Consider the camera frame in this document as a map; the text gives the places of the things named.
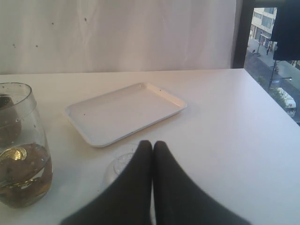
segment road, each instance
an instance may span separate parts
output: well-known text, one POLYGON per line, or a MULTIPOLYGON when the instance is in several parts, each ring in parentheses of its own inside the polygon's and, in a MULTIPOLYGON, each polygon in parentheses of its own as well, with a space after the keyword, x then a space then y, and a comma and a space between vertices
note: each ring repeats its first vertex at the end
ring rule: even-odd
MULTIPOLYGON (((263 88, 266 90, 268 88, 272 69, 263 63, 257 56, 252 55, 251 52, 247 51, 246 60, 244 65, 245 70, 254 78, 257 79, 259 76, 262 76, 266 82, 263 84, 263 88)), ((293 87, 286 80, 280 81, 280 87, 283 88, 290 96, 295 100, 297 111, 293 119, 296 122, 300 122, 300 91, 293 87)))

